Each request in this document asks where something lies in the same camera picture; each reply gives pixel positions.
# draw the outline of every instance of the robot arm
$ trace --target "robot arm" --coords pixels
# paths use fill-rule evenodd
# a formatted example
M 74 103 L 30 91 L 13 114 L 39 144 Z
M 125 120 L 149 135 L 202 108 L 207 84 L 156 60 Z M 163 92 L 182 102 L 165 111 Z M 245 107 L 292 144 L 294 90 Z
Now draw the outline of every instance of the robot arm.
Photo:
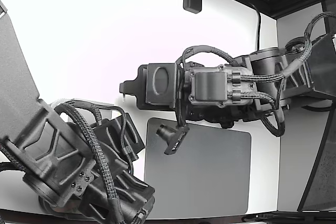
M 40 99 L 1 2 L 0 7 L 0 151 L 11 162 L 0 172 L 24 172 L 23 181 L 51 207 L 75 200 L 84 216 L 99 223 L 143 223 L 154 188 L 132 174 L 144 144 L 131 118 L 115 106 L 70 100 L 52 108 Z M 91 111 L 97 122 L 88 125 L 75 107 Z M 122 115 L 102 119 L 99 109 Z M 61 113 L 74 123 L 64 122 Z
M 166 154 L 177 151 L 188 132 L 186 120 L 206 120 L 222 128 L 234 122 L 261 120 L 275 136 L 285 132 L 283 111 L 321 100 L 335 100 L 336 77 L 334 36 L 314 41 L 311 31 L 320 19 L 336 17 L 325 12 L 308 25 L 304 36 L 285 48 L 267 48 L 232 58 L 210 46 L 187 48 L 175 63 L 150 63 L 138 69 L 138 77 L 120 84 L 120 92 L 136 96 L 141 110 L 175 111 L 176 129 L 161 125 L 157 134 L 167 142 Z M 204 67 L 186 59 L 211 52 L 228 64 Z M 274 115 L 277 127 L 268 120 Z

